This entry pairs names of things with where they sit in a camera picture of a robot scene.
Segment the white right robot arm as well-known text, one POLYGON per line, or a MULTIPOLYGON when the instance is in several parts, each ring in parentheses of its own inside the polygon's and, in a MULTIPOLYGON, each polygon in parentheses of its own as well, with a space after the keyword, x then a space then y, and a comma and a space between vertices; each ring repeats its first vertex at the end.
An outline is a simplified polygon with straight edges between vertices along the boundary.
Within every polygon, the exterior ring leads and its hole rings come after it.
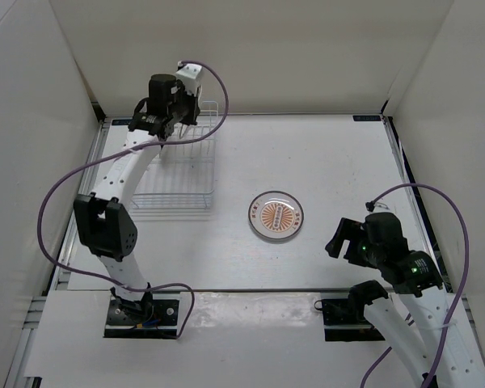
POLYGON ((375 327, 406 367, 416 387, 485 387, 485 372, 474 362, 453 322, 441 274, 431 256, 409 248, 393 213, 373 213, 363 222, 341 218, 325 250, 350 264, 376 269, 407 308, 412 326, 375 280, 354 285, 347 313, 375 327))

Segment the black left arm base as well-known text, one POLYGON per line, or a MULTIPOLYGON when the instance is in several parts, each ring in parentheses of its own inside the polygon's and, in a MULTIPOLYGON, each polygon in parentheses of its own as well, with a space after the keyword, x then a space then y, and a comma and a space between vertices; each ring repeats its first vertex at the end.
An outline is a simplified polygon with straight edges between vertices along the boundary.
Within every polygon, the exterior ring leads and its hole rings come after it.
POLYGON ((178 299, 153 299, 149 308, 128 312, 117 299, 110 297, 103 337, 175 340, 178 317, 178 299))

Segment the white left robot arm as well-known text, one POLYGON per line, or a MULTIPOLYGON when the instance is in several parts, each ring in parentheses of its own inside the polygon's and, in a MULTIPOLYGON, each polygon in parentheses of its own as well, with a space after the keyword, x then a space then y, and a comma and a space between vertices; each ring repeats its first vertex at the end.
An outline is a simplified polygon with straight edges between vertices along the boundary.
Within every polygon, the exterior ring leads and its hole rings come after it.
POLYGON ((154 305, 150 285, 134 258, 137 227, 128 206, 146 168, 175 126, 196 123, 202 78, 203 70, 197 65, 186 65, 175 74, 152 75, 148 95, 137 104, 128 125, 126 154, 114 160, 90 194, 74 200, 80 242, 116 280, 112 295, 120 311, 135 323, 150 320, 154 305))

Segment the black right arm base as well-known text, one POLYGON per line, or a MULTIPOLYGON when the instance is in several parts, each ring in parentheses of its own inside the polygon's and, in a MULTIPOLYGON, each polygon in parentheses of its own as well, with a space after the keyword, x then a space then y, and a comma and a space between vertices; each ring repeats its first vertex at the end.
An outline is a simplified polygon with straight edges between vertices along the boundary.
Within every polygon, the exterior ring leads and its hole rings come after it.
POLYGON ((314 302, 314 309, 323 316, 326 342, 384 341, 373 325, 350 310, 347 299, 318 299, 314 302))

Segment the white plate orange sun pattern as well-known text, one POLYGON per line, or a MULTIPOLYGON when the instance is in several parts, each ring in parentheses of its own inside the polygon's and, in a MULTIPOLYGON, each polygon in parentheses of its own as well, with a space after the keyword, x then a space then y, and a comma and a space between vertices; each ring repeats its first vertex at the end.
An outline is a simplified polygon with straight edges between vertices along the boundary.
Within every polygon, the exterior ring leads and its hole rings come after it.
POLYGON ((305 213, 300 202, 282 191, 266 191, 256 196, 247 210, 251 231, 270 243, 285 243, 301 231, 305 213))

